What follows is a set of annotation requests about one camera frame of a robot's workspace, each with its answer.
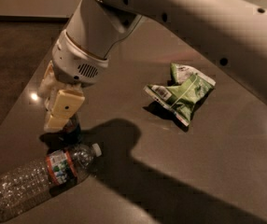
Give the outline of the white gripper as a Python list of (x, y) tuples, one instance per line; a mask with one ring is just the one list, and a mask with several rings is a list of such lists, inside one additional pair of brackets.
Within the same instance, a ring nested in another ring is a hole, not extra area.
[(48, 133), (57, 133), (85, 101), (82, 91), (60, 90), (63, 87), (62, 83), (81, 83), (83, 87), (93, 85), (107, 69), (108, 60), (97, 59), (80, 49), (69, 38), (66, 30), (60, 33), (52, 49), (51, 60), (37, 95), (48, 101), (44, 130)]

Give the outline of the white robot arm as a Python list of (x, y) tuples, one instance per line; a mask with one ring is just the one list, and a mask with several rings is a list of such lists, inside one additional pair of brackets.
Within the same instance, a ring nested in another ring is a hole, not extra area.
[(244, 0), (81, 0), (61, 31), (38, 90), (57, 133), (95, 84), (110, 51), (142, 18), (160, 23), (267, 104), (267, 9)]

